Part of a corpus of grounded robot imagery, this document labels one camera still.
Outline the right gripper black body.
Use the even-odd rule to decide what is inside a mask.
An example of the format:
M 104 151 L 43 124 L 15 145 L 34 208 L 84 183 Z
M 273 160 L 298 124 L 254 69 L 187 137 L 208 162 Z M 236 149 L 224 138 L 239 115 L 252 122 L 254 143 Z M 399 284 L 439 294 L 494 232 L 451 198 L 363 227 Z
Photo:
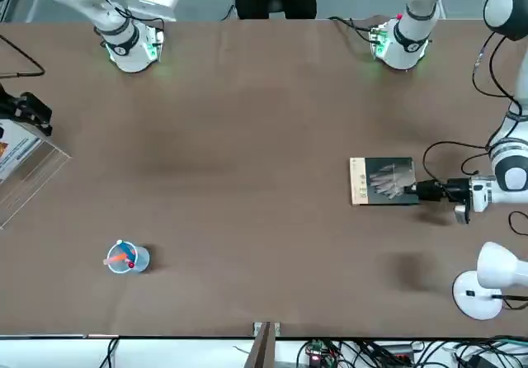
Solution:
M 18 121 L 43 121 L 43 102 L 30 92 L 23 92 L 20 96 L 8 93 L 7 118 Z

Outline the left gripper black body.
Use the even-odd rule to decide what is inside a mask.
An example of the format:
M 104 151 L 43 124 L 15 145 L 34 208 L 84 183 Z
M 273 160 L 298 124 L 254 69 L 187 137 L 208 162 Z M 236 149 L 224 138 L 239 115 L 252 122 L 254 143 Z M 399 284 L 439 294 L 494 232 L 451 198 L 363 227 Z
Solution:
M 453 203 L 467 203 L 471 198 L 470 178 L 449 178 L 444 184 L 445 197 Z

